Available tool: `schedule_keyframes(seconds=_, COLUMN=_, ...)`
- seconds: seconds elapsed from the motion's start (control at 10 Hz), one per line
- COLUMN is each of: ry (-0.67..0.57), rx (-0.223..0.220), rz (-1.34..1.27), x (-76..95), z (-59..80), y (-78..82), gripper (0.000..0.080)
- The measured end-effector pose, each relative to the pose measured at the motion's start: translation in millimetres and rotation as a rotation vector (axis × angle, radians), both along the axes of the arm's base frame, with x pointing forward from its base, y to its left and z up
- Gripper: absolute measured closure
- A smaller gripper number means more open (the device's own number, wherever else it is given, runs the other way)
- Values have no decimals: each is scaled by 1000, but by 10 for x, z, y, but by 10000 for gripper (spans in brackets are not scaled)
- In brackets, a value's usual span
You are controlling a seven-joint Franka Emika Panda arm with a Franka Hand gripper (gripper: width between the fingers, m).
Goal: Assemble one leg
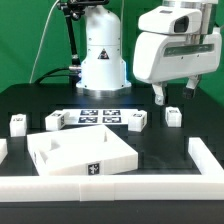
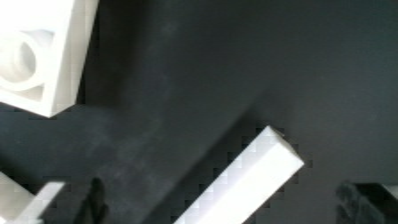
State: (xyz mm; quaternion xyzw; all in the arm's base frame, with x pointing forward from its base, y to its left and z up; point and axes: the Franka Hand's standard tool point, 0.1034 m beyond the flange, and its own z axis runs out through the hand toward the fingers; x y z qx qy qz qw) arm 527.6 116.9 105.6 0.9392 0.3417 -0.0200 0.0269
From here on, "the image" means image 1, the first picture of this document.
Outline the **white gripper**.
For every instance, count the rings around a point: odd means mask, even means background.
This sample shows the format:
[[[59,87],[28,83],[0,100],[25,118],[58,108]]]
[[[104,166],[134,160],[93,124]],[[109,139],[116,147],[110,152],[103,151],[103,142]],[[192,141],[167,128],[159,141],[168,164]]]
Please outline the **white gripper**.
[[[202,44],[189,45],[185,41],[185,35],[149,32],[137,38],[133,73],[138,80],[153,83],[155,103],[159,106],[166,100],[167,83],[163,81],[191,76],[183,88],[183,97],[192,99],[201,81],[200,74],[214,72],[219,66],[222,38],[218,31],[207,35]]]

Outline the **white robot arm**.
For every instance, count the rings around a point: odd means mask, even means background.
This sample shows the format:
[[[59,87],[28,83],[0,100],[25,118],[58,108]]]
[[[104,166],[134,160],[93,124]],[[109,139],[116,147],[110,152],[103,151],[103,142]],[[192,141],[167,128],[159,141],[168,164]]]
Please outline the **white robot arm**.
[[[168,81],[187,78],[183,96],[191,99],[201,76],[217,70],[222,46],[215,26],[218,1],[163,0],[139,17],[133,74],[152,85],[156,104],[165,103]],[[102,6],[89,7],[86,34],[87,55],[77,87],[93,95],[128,87],[120,57],[119,21]]]

